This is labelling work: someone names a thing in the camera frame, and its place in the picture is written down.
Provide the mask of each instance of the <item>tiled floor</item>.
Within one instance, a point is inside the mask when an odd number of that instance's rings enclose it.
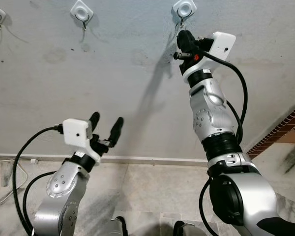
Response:
[[[33,165],[22,161],[21,165],[29,174],[28,183],[39,174],[57,170],[61,163]],[[2,170],[0,168],[1,178],[6,179],[9,168],[5,166]],[[198,209],[199,193],[207,180],[206,171],[204,167],[165,165],[102,164],[94,167],[80,203],[75,235],[102,235],[105,224],[118,215],[126,219],[130,236],[172,236],[177,220],[193,223],[204,231],[203,235],[209,235]],[[21,172],[17,174],[18,183],[24,178]],[[28,213],[32,221],[46,194],[47,180],[48,177],[40,179],[29,192]],[[0,187],[0,198],[10,190],[11,180],[7,187]],[[23,193],[24,189],[20,189],[19,199],[23,198]],[[208,193],[204,198],[204,210],[211,227],[220,236],[238,235],[232,226],[222,223],[213,214]],[[286,219],[292,219],[289,210],[281,210],[281,213],[286,214]],[[9,235],[26,235],[12,197],[0,204],[0,236]]]

